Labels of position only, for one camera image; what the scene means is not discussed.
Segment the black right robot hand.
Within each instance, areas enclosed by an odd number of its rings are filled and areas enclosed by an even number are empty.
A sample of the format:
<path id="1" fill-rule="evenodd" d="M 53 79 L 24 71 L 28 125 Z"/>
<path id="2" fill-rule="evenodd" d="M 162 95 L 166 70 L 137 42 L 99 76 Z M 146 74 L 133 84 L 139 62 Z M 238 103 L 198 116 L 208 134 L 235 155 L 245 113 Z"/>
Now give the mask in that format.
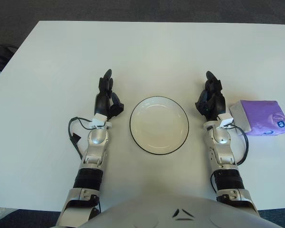
<path id="1" fill-rule="evenodd" d="M 221 81 L 212 72 L 206 72 L 207 81 L 195 106 L 206 121 L 215 121 L 219 114 L 226 112 L 226 102 L 222 94 Z"/>

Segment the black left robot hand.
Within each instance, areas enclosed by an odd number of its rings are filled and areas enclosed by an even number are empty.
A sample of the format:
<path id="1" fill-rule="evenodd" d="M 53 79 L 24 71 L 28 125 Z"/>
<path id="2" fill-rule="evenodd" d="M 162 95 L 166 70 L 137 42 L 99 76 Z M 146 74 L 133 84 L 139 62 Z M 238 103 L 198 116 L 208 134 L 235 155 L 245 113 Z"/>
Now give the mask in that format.
<path id="1" fill-rule="evenodd" d="M 99 78 L 99 93 L 96 95 L 94 114 L 102 114 L 110 120 L 124 111 L 116 93 L 112 91 L 114 80 L 111 78 L 112 70 L 108 69 L 103 77 Z"/>

